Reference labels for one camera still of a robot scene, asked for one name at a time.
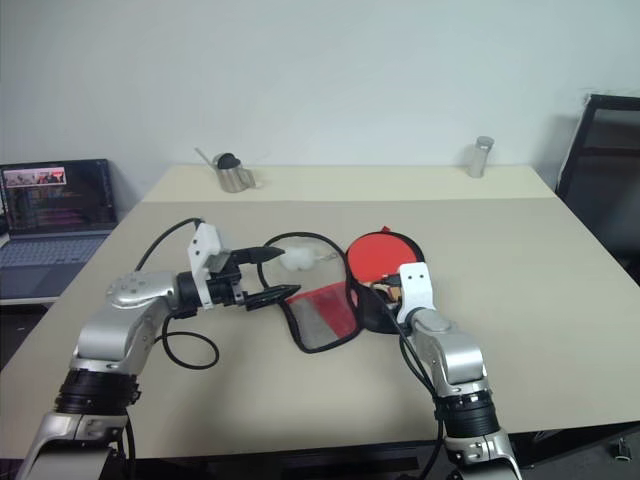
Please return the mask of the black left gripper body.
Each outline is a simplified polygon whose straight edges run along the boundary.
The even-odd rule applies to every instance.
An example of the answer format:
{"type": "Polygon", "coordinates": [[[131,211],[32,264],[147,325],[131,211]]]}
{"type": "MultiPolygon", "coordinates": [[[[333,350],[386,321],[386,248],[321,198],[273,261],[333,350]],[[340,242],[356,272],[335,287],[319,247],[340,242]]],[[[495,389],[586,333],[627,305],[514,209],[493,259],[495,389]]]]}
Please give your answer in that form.
{"type": "Polygon", "coordinates": [[[249,254],[246,249],[223,251],[209,257],[206,266],[210,276],[206,285],[214,305],[245,304],[240,266],[248,261],[249,254]]]}

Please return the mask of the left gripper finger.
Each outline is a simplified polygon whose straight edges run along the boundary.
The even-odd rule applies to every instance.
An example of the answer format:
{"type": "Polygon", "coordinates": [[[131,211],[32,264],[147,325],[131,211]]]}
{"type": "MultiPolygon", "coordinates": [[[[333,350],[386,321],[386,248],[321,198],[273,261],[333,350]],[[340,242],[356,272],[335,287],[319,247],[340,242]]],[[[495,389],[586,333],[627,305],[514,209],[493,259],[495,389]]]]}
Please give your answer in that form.
{"type": "Polygon", "coordinates": [[[261,292],[244,293],[244,307],[247,311],[254,311],[271,305],[277,305],[285,301],[300,290],[296,284],[281,284],[267,287],[261,292]]]}
{"type": "Polygon", "coordinates": [[[258,265],[283,255],[285,251],[274,246],[259,246],[237,249],[234,251],[234,262],[237,265],[258,265]]]}

